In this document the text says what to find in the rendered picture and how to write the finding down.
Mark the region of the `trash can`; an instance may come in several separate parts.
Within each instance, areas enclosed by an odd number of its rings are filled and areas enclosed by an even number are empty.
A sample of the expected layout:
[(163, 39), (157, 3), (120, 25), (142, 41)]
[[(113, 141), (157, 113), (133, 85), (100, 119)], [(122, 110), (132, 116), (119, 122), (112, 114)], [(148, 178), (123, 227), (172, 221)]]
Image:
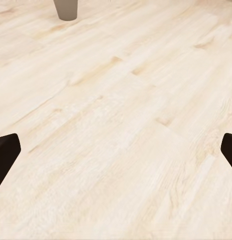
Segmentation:
[(78, 0), (54, 0), (60, 20), (73, 21), (77, 19)]

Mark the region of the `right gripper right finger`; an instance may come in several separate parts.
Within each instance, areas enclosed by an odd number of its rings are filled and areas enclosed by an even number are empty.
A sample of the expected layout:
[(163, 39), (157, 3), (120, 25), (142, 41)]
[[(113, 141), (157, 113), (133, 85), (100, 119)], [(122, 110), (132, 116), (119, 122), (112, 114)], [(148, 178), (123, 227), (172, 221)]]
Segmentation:
[(232, 133), (224, 134), (220, 150), (232, 166)]

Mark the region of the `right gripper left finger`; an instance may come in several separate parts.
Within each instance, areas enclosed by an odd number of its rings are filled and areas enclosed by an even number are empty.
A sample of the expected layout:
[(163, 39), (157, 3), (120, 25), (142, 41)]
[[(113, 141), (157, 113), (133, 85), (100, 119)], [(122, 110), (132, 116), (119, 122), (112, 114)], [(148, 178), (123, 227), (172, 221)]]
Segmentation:
[(16, 133), (0, 137), (0, 185), (21, 152)]

